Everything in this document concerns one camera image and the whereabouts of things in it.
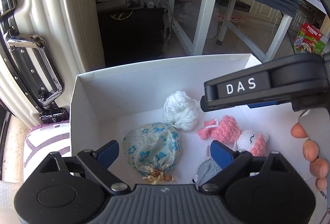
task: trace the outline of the pink crocheted toy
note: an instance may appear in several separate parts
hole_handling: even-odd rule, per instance
[[[242,131],[234,117],[225,115],[220,122],[217,119],[204,122],[204,128],[197,131],[201,139],[209,136],[221,143],[234,143],[233,150],[247,150],[253,156],[265,156],[268,134],[251,130]]]

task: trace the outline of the blue gripper pad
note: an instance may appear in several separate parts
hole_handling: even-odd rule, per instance
[[[222,169],[225,169],[228,165],[230,165],[236,156],[235,151],[216,140],[211,143],[210,152],[213,160]]]
[[[111,140],[109,143],[95,151],[94,154],[96,154],[96,160],[105,169],[108,169],[119,155],[119,144],[116,140]]]

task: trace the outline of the chrome handle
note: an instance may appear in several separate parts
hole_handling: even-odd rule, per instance
[[[51,94],[48,98],[45,99],[43,96],[39,97],[39,101],[42,103],[43,107],[47,108],[56,98],[58,98],[62,94],[63,88],[54,71],[55,67],[54,68],[52,67],[48,59],[51,58],[51,56],[46,48],[47,45],[46,42],[37,35],[18,35],[12,37],[10,35],[10,31],[4,34],[4,40],[7,42],[8,50],[11,53],[17,47],[35,48],[38,50],[41,59],[43,61],[43,64],[46,67],[47,72],[49,73],[53,83],[57,88],[57,90],[53,94]]]

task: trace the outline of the white yarn ball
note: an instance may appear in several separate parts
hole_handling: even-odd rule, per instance
[[[187,96],[186,92],[171,94],[164,104],[164,121],[177,129],[191,131],[195,128],[199,114],[197,101]]]

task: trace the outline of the screw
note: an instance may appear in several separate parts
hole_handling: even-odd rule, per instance
[[[124,191],[128,188],[127,184],[125,183],[115,183],[111,185],[111,189],[113,191]]]
[[[202,186],[202,189],[206,192],[216,191],[219,187],[213,183],[207,183]]]

